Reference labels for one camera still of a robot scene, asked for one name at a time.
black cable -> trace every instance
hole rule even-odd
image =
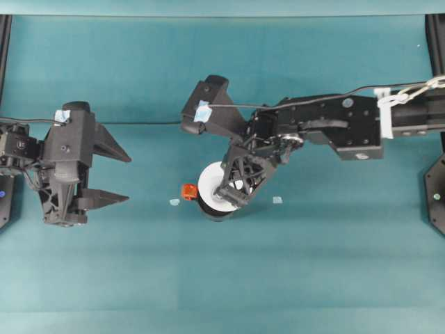
[[[105,125],[178,125],[181,124],[180,120],[174,120],[171,122],[101,122]]]
[[[57,120],[48,120],[44,118],[31,118],[31,119],[23,119],[23,118],[11,118],[11,117],[0,117],[0,122],[15,122],[15,123],[21,123],[21,124],[28,124],[28,123],[51,123],[51,124],[57,124],[65,126],[66,123],[59,122]]]
[[[259,104],[209,104],[208,107],[210,108],[253,108],[258,110],[278,110],[278,109],[285,109],[292,106],[304,106],[307,104],[313,104],[313,103],[319,103],[324,101],[330,101],[330,100],[337,100],[337,99],[344,99],[347,97],[350,97],[351,95],[354,95],[355,93],[361,92],[362,90],[368,90],[368,89],[375,89],[375,88],[397,88],[397,87],[409,87],[409,86],[418,86],[421,84],[424,84],[424,81],[420,82],[410,82],[410,83],[393,83],[390,85],[370,85],[370,86],[362,86],[359,88],[356,88],[354,90],[351,90],[350,92],[344,93],[344,94],[335,94],[335,95],[329,95],[325,97],[318,97],[316,99],[312,100],[306,100],[306,101],[299,101],[299,102],[290,102],[286,104],[280,104],[275,106],[264,106]]]

small orange block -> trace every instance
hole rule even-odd
[[[197,186],[191,183],[183,184],[181,196],[184,200],[195,200],[197,198]]]

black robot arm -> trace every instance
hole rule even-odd
[[[230,140],[221,162],[221,181],[211,194],[215,202],[206,201],[209,195],[203,196],[198,187],[197,200],[211,218],[229,216],[246,206],[306,141],[329,145],[342,160],[381,159],[384,127],[389,126],[391,137],[445,131],[445,89],[425,89],[415,99],[394,104],[388,124],[381,119],[378,98],[358,95],[285,98],[276,106],[258,107],[245,120],[227,94],[228,83],[218,76],[200,81],[182,111],[184,131]],[[431,221],[445,233],[445,202],[435,199],[437,194],[445,196],[445,168],[438,166],[443,164],[426,173],[426,188]],[[233,210],[220,212],[218,204],[212,205],[218,201],[229,202]]]
[[[73,226],[87,222],[86,212],[128,197],[88,188],[92,156],[131,159],[107,129],[96,122],[87,102],[70,102],[56,115],[45,139],[29,136],[29,126],[0,123],[0,173],[5,183],[23,174],[38,192],[45,223]]]

white zip tie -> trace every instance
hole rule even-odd
[[[411,90],[414,90],[416,88],[418,88],[416,91],[408,94]],[[419,95],[424,94],[426,91],[428,91],[430,89],[434,90],[437,88],[445,88],[445,75],[434,77],[434,78],[428,80],[427,82],[425,82],[424,84],[415,85],[415,86],[411,86],[411,87],[402,89],[401,91],[398,92],[398,95],[408,95],[408,98],[406,100],[399,102],[399,103],[405,104],[408,101],[411,101],[414,98],[418,97]]]
[[[381,138],[393,139],[391,107],[398,104],[398,96],[390,95],[390,88],[376,88],[374,94],[377,95],[377,106],[380,110],[380,136]]]

teal table surface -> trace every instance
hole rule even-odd
[[[445,12],[442,0],[2,0],[0,13],[132,17],[294,17]]]
[[[52,117],[89,100],[106,122],[177,120],[211,73],[256,103],[431,76],[423,16],[15,17],[0,113]],[[444,332],[445,238],[421,179],[437,134],[386,141],[378,161],[307,144],[249,207],[213,223],[170,200],[221,160],[225,139],[107,127],[133,162],[95,157],[90,187],[131,199],[56,228],[18,183],[0,231],[0,333]]]
[[[421,182],[437,136],[396,139],[365,162],[309,144],[251,206],[214,223],[170,199],[226,140],[108,128],[133,162],[97,157],[90,186],[131,200],[57,228],[19,192],[0,234],[2,333],[441,333],[445,238]]]

